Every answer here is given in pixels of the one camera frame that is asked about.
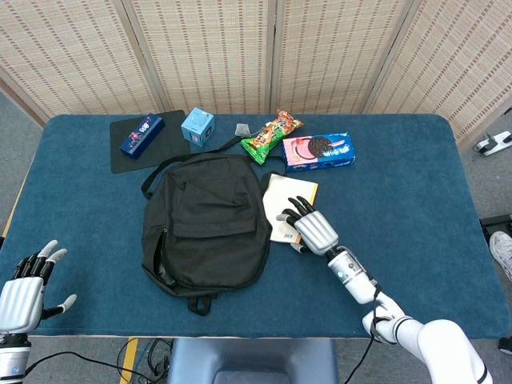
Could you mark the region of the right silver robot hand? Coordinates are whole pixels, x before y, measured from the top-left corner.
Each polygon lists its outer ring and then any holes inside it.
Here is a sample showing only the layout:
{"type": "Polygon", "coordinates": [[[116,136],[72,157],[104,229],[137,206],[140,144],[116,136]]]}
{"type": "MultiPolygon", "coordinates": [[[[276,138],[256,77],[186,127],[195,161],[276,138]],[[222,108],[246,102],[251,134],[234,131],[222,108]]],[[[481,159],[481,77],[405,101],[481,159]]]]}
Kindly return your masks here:
{"type": "Polygon", "coordinates": [[[296,229],[299,243],[290,246],[299,253],[313,253],[320,256],[334,255],[339,237],[323,214],[317,211],[302,196],[288,198],[295,210],[286,208],[276,219],[296,229]]]}

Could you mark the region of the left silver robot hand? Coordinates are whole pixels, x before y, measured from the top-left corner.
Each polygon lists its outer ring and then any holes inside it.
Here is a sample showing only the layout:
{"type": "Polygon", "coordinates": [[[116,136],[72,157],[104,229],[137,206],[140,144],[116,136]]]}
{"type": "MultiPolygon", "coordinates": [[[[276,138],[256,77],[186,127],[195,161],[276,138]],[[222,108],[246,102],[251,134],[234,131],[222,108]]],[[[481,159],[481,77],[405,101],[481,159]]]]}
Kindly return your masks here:
{"type": "Polygon", "coordinates": [[[76,302],[72,294],[56,306],[45,308],[46,286],[55,265],[67,255],[53,239],[40,251],[22,259],[0,292],[0,334],[31,334],[40,321],[67,312],[76,302]]]}

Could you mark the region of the yellow-edged white notebook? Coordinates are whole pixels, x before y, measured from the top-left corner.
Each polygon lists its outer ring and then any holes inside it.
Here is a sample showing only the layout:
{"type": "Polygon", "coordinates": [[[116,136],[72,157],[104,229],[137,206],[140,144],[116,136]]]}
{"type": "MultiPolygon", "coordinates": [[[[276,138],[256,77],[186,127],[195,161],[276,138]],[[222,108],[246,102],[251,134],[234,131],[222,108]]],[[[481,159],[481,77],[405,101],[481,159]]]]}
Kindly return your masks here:
{"type": "Polygon", "coordinates": [[[301,237],[292,226],[285,221],[277,220],[284,209],[296,210],[288,198],[302,196],[313,204],[318,190],[318,184],[296,178],[271,174],[268,187],[263,195],[263,205],[266,217],[272,226],[270,240],[273,242],[300,243],[301,237]]]}

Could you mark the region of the black fabric backpack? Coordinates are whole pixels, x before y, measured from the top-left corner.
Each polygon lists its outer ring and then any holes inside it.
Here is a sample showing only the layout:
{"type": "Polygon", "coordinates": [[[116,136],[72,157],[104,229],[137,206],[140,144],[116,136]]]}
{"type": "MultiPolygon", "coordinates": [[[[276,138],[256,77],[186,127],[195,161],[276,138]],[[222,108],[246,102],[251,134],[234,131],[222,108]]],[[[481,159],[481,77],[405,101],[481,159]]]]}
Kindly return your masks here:
{"type": "Polygon", "coordinates": [[[169,158],[141,186],[142,268],[199,316],[221,292],[256,282],[270,251],[263,206],[270,175],[259,178],[250,156],[227,153],[240,142],[169,158]]]}

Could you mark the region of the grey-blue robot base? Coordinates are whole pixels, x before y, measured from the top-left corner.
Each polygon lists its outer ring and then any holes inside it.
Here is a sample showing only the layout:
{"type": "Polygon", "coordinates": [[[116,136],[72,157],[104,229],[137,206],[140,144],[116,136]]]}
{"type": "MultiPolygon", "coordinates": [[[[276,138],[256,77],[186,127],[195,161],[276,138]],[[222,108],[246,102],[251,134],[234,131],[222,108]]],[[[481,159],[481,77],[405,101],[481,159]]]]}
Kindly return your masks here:
{"type": "Polygon", "coordinates": [[[338,384],[328,338],[179,338],[166,384],[338,384]]]}

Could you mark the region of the blue cookie box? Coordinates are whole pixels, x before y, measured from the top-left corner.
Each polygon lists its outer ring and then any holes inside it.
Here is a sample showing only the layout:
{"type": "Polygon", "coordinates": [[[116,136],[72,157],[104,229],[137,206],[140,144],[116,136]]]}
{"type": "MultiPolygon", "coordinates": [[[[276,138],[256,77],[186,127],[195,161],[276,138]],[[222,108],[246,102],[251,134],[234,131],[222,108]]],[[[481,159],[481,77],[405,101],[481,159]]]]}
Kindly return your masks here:
{"type": "Polygon", "coordinates": [[[286,138],[282,141],[282,154],[288,172],[349,166],[356,157],[348,133],[286,138]]]}

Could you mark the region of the blue table cloth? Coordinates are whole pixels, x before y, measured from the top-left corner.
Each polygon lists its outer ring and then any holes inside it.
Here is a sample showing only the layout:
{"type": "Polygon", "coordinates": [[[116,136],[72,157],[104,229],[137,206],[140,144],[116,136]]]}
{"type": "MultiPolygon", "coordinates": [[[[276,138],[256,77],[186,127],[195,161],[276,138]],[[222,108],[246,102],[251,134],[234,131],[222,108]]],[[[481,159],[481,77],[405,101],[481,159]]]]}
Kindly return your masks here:
{"type": "MultiPolygon", "coordinates": [[[[9,233],[0,289],[50,240],[67,249],[45,304],[76,303],[43,335],[332,337],[365,335],[368,308],[326,260],[272,243],[261,277],[221,293],[201,317],[142,269],[141,186],[148,170],[113,174],[113,115],[62,114],[46,124],[9,233]]],[[[354,164],[300,173],[324,214],[383,291],[420,322],[445,318],[471,338],[499,338],[510,312],[447,120],[432,114],[305,115],[301,135],[346,131],[354,164]]]]}

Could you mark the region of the green and orange snack bag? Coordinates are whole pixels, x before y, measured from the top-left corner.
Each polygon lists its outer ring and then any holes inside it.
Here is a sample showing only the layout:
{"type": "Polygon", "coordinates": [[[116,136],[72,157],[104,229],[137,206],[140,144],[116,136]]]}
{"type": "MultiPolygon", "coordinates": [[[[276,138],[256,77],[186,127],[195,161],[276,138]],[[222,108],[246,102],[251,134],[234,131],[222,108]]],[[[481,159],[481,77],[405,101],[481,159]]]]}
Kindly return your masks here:
{"type": "Polygon", "coordinates": [[[303,122],[285,110],[277,110],[277,117],[268,122],[253,138],[241,140],[242,148],[259,165],[262,165],[270,151],[279,144],[284,137],[303,126],[303,122]]]}

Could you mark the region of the light blue cube box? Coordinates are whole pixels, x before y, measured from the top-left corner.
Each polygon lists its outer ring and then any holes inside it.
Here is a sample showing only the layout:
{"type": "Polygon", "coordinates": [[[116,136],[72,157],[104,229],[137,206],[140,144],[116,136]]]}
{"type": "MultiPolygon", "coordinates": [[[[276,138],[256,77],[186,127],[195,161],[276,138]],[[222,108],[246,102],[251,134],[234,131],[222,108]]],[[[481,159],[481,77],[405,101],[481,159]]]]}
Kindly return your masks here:
{"type": "Polygon", "coordinates": [[[203,147],[215,130],[215,117],[195,107],[188,113],[181,128],[185,140],[203,147]]]}

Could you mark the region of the black mouse pad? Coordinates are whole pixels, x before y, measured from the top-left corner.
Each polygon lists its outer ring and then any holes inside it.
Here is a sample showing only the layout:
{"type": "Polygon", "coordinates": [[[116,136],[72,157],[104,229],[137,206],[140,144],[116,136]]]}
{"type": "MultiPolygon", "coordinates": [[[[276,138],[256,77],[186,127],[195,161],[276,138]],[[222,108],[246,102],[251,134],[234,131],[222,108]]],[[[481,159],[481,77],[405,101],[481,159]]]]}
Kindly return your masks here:
{"type": "Polygon", "coordinates": [[[157,166],[168,158],[190,152],[181,130],[185,112],[174,110],[157,116],[162,119],[163,127],[136,158],[123,152],[121,147],[145,117],[129,118],[110,124],[110,168],[113,174],[157,166]]]}

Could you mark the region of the black stand foot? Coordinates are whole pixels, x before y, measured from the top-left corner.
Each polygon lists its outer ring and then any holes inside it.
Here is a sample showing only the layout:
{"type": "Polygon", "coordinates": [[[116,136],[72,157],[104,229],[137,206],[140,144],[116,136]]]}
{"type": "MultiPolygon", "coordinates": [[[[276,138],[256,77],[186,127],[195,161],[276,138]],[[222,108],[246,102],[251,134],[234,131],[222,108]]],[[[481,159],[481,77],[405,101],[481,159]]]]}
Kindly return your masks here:
{"type": "Polygon", "coordinates": [[[501,231],[512,237],[512,214],[482,218],[479,220],[482,232],[489,238],[494,232],[501,231]]]}

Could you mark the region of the white sneaker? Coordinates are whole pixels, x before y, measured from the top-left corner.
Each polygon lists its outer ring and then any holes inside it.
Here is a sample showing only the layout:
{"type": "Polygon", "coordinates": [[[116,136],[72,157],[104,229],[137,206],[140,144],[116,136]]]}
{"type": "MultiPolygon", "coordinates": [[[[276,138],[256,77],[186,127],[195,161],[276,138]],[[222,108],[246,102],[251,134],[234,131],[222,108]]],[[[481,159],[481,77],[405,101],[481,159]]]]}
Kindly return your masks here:
{"type": "Polygon", "coordinates": [[[490,253],[512,282],[512,237],[502,231],[490,236],[490,253]]]}

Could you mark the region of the long dark blue box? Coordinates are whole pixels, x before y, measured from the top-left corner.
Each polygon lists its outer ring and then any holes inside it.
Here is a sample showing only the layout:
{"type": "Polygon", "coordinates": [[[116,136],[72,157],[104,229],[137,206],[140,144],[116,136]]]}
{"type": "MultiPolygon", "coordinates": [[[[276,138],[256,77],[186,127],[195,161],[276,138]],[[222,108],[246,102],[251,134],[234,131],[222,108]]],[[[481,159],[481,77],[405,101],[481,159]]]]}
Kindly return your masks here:
{"type": "Polygon", "coordinates": [[[138,159],[149,144],[165,127],[165,122],[156,114],[147,114],[120,145],[120,151],[132,159],[138,159]]]}

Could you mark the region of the white floor device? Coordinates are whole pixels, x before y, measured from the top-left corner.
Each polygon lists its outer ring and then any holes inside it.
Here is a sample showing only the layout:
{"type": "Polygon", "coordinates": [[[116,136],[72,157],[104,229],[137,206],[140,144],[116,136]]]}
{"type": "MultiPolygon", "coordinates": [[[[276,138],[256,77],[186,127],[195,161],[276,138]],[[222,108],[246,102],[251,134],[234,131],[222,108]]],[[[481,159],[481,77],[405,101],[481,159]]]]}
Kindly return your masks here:
{"type": "Polygon", "coordinates": [[[512,133],[506,130],[494,136],[488,134],[486,138],[473,146],[473,151],[482,156],[489,157],[511,147],[512,133]]]}

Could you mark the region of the woven folding screen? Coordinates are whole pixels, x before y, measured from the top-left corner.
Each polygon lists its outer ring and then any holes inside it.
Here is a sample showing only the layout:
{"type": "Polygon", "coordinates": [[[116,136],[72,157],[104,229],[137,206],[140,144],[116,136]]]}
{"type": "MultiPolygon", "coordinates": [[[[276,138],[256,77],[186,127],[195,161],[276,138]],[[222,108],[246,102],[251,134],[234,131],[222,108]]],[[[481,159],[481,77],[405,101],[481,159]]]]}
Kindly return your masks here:
{"type": "Polygon", "coordinates": [[[0,90],[60,114],[512,111],[512,0],[0,0],[0,90]]]}

